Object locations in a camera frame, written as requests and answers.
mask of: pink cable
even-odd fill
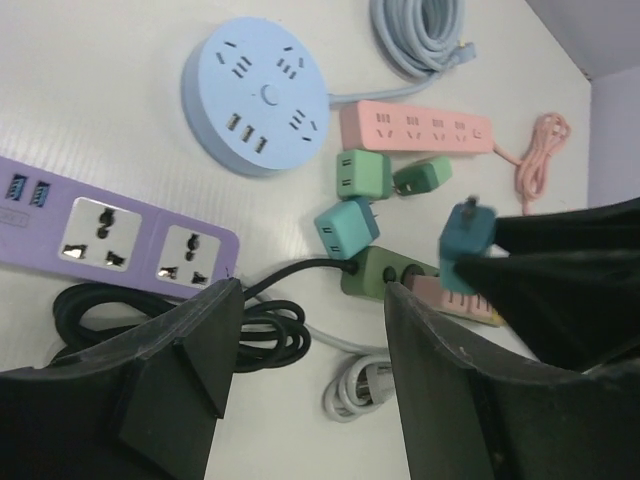
[[[564,147],[571,127],[559,113],[547,113],[536,121],[529,150],[522,159],[509,155],[498,144],[493,151],[515,165],[515,190],[522,201],[522,214],[529,215],[530,203],[540,198],[547,188],[551,157]]]

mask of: coiled blue cable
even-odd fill
[[[329,95],[332,105],[412,95],[475,58],[472,43],[461,45],[464,0],[371,0],[370,7],[374,29],[389,56],[418,82],[395,90]]]

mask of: black cable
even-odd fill
[[[289,265],[244,291],[245,302],[254,299],[273,284],[289,275],[315,267],[339,268],[355,274],[358,264],[350,260],[328,258],[302,260]],[[53,316],[58,334],[67,347],[56,358],[84,350],[135,327],[91,330],[81,325],[82,317],[91,308],[105,303],[124,303],[143,313],[148,319],[168,312],[175,304],[157,295],[113,285],[85,283],[63,291],[53,302]],[[297,362],[311,346],[311,335],[304,326],[305,313],[297,303],[269,300],[245,308],[243,330],[236,360],[237,373],[256,372],[265,368],[280,368]],[[254,343],[276,342],[259,347]]]

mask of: white cable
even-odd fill
[[[381,92],[329,95],[330,103],[411,95],[447,70],[473,60],[473,44],[461,43],[464,13],[464,0],[371,0],[371,21],[382,46],[401,72],[417,83]]]
[[[246,288],[249,282],[242,276],[239,278]],[[271,300],[266,293],[256,295],[255,299],[259,302]],[[305,326],[314,340],[360,357],[326,388],[322,404],[329,418],[339,423],[352,422],[377,410],[393,397],[395,386],[388,349],[343,340],[308,323]]]

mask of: table surface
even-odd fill
[[[297,35],[333,93],[403,84],[374,44],[364,0],[8,0],[0,4],[0,155],[230,228],[241,241],[238,271],[251,279],[322,254],[312,220],[336,202],[336,112],[316,158],[269,179],[224,170],[182,115],[185,59],[240,15],[266,17]],[[584,207],[589,83],[525,0],[467,2],[465,40],[476,43],[478,59],[406,101],[487,115],[498,142],[516,154],[539,114],[561,112],[573,136],[552,161],[548,193],[533,210]],[[394,168],[416,158],[396,159]],[[437,264],[437,238],[454,203],[478,194],[501,215],[519,213],[507,162],[484,155],[456,159],[453,169],[433,193],[376,203],[376,244]],[[0,268],[1,370],[51,358],[60,346],[51,304],[71,283]],[[341,294],[335,271],[300,273],[270,294],[299,302],[326,332],[385,343],[382,305]],[[115,313],[128,314],[101,309],[96,317]],[[508,329],[473,328],[522,351]],[[409,478],[395,400],[348,425],[324,416],[323,390],[347,359],[316,343],[291,367],[236,376],[207,478]]]

